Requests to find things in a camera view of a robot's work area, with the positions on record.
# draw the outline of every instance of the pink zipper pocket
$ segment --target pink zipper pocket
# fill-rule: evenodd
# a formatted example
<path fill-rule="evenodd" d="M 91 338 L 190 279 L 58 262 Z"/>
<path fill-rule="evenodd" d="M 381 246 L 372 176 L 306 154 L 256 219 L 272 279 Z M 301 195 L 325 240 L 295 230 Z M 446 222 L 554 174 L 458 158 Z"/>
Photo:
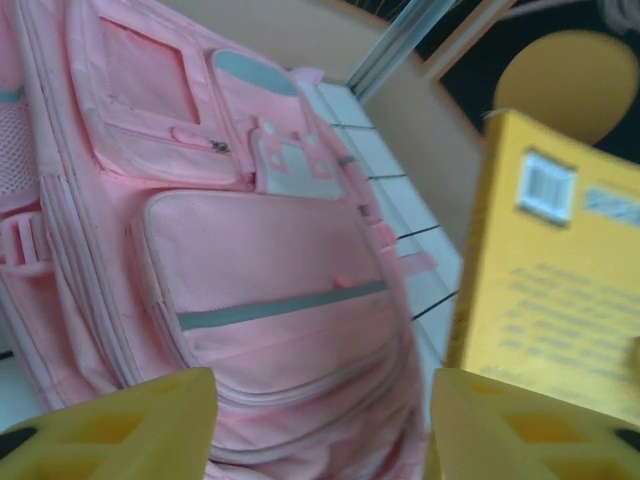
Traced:
<path fill-rule="evenodd" d="M 394 349 L 377 258 L 338 204 L 174 191 L 148 202 L 132 234 L 151 315 L 186 366 L 214 369 L 232 404 L 312 398 Z"/>
<path fill-rule="evenodd" d="M 105 171 L 190 186 L 227 186 L 253 173 L 243 170 L 237 134 L 188 31 L 126 2 L 87 0 L 70 9 L 67 51 Z"/>

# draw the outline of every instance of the book cover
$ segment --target book cover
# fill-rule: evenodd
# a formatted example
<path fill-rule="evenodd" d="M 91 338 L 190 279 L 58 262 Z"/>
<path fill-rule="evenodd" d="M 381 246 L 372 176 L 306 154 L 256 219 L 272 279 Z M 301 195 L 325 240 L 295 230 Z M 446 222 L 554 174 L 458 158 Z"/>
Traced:
<path fill-rule="evenodd" d="M 640 167 L 491 118 L 447 366 L 640 424 Z"/>

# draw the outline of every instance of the white tile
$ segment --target white tile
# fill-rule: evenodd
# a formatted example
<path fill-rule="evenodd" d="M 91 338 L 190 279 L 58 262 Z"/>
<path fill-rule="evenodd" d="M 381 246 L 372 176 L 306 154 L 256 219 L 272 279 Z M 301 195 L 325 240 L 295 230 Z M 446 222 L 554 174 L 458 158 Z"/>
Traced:
<path fill-rule="evenodd" d="M 433 216 L 408 178 L 381 178 L 380 185 L 404 218 L 409 232 L 438 225 L 436 217 Z"/>
<path fill-rule="evenodd" d="M 420 253 L 421 251 L 420 244 L 413 237 L 398 240 L 396 250 L 398 257 Z M 434 270 L 405 277 L 404 282 L 412 315 L 419 315 L 447 296 L 442 280 Z"/>
<path fill-rule="evenodd" d="M 441 228 L 416 235 L 416 240 L 425 252 L 438 262 L 436 271 L 449 289 L 449 293 L 458 289 L 462 259 L 458 251 Z"/>
<path fill-rule="evenodd" d="M 338 123 L 354 127 L 373 127 L 362 106 L 347 87 L 321 83 L 318 89 L 338 117 Z"/>
<path fill-rule="evenodd" d="M 380 214 L 382 215 L 382 219 L 389 224 L 389 226 L 396 233 L 396 236 L 400 237 L 402 235 L 407 235 L 410 233 L 409 226 L 407 222 L 404 221 L 400 212 L 396 209 L 396 207 L 391 202 L 391 199 L 384 191 L 384 189 L 380 186 L 379 180 L 370 180 L 369 185 L 371 185 L 371 189 L 373 190 L 373 194 L 378 201 L 378 205 L 380 206 Z"/>
<path fill-rule="evenodd" d="M 346 133 L 369 165 L 373 175 L 404 175 L 404 171 L 377 131 L 346 128 Z"/>
<path fill-rule="evenodd" d="M 0 324 L 0 353 L 11 350 L 11 343 L 9 342 L 9 336 L 5 332 L 4 327 Z"/>
<path fill-rule="evenodd" d="M 351 137 L 347 134 L 346 129 L 338 125 L 333 126 L 332 128 L 333 128 L 333 131 L 336 132 L 338 136 L 342 139 L 345 146 L 349 149 L 349 151 L 353 154 L 353 156 L 358 160 L 358 165 L 360 165 L 360 169 L 362 170 L 362 173 L 364 174 L 364 176 L 367 178 L 373 176 L 373 172 L 369 168 L 369 165 L 367 165 L 367 163 L 364 161 L 362 154 L 360 153 L 360 150 L 356 148 L 355 144 L 353 143 L 353 140 L 351 140 Z"/>
<path fill-rule="evenodd" d="M 422 362 L 422 371 L 425 379 L 425 398 L 424 398 L 424 413 L 427 424 L 427 429 L 431 429 L 431 395 L 433 392 L 433 376 L 436 370 L 442 367 L 442 362 L 433 353 L 433 349 L 428 345 L 425 337 L 425 333 L 422 330 L 422 326 L 413 322 L 413 333 L 418 345 L 418 354 Z"/>
<path fill-rule="evenodd" d="M 298 86 L 302 89 L 305 96 L 309 100 L 311 104 L 311 108 L 316 114 L 322 118 L 328 124 L 338 123 L 338 118 L 336 117 L 331 107 L 327 104 L 324 97 L 318 90 L 318 87 L 315 85 L 311 85 L 310 83 L 300 83 Z"/>
<path fill-rule="evenodd" d="M 41 415 L 42 407 L 18 360 L 0 361 L 0 431 Z"/>
<path fill-rule="evenodd" d="M 411 313 L 419 315 L 447 296 L 447 290 L 435 271 L 405 277 Z"/>
<path fill-rule="evenodd" d="M 441 359 L 444 359 L 447 353 L 455 305 L 456 297 L 452 297 L 416 320 L 422 325 L 422 329 Z"/>

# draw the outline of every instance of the gray stripe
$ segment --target gray stripe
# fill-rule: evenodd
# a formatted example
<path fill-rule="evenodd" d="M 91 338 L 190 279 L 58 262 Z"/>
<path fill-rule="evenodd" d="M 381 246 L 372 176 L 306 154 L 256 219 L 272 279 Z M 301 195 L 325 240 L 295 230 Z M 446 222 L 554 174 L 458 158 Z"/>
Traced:
<path fill-rule="evenodd" d="M 352 157 L 351 155 L 349 155 L 348 157 L 344 157 L 338 160 L 338 163 L 340 164 L 341 167 L 344 167 L 346 165 L 349 165 L 350 163 L 356 162 L 357 160 Z"/>
<path fill-rule="evenodd" d="M 182 331 L 195 328 L 212 328 L 232 325 L 234 323 L 256 320 L 258 318 L 283 315 L 297 312 L 307 308 L 321 307 L 331 303 L 364 297 L 372 293 L 382 292 L 387 289 L 384 281 L 365 283 L 356 287 L 342 288 L 326 293 L 305 295 L 304 297 L 278 300 L 275 302 L 260 303 L 258 305 L 243 305 L 241 307 L 227 308 L 214 312 L 180 313 L 178 321 Z"/>
<path fill-rule="evenodd" d="M 0 103 L 16 103 L 24 95 L 24 85 L 17 90 L 10 92 L 8 90 L 0 90 Z"/>
<path fill-rule="evenodd" d="M 293 82 L 284 73 L 271 65 L 236 52 L 223 51 L 215 54 L 217 68 L 240 80 L 264 88 L 278 95 L 297 97 L 298 91 Z"/>

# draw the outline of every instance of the barcode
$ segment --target barcode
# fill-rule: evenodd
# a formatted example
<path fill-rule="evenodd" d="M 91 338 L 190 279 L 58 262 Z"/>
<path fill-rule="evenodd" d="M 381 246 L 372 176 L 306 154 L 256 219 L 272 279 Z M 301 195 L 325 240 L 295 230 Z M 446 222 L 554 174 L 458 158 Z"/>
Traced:
<path fill-rule="evenodd" d="M 571 219 L 575 172 L 539 153 L 529 152 L 518 192 L 518 205 L 556 223 Z"/>

